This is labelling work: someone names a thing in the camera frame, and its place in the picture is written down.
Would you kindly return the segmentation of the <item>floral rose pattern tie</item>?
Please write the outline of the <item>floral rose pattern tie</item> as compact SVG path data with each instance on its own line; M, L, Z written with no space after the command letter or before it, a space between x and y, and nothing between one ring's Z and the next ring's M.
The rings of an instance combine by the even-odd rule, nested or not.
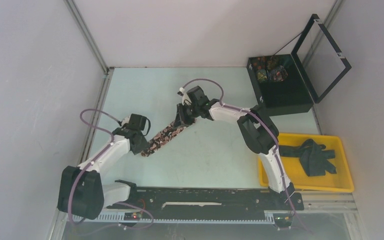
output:
M197 120L192 120L191 124L181 125L177 121L172 121L163 130L159 131L152 139L148 141L148 147L145 148L140 155L142 157L149 157L156 151L161 149L168 142L173 140L176 136L182 133L188 127L194 125Z

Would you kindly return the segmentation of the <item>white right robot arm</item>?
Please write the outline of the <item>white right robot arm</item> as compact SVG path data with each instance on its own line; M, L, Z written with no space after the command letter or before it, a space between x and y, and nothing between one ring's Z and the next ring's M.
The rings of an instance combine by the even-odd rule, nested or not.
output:
M198 117L237 125L246 146L260 157L268 177L268 187L273 192L271 204L277 209L290 204L290 195L295 188L281 162L279 131L261 107L240 108L219 99L209 99L200 86L190 90L180 88L178 95L182 100L176 106L174 129L188 127Z

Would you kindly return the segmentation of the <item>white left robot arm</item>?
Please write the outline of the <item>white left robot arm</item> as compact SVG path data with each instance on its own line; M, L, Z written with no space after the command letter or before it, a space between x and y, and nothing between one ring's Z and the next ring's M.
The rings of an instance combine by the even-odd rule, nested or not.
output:
M132 113L118 124L98 153L62 171L59 211L94 220L105 207L115 203L120 202L125 208L136 206L139 197L135 183L116 180L104 185L102 179L121 157L128 153L137 155L149 146L143 130L150 130L151 122L145 116Z

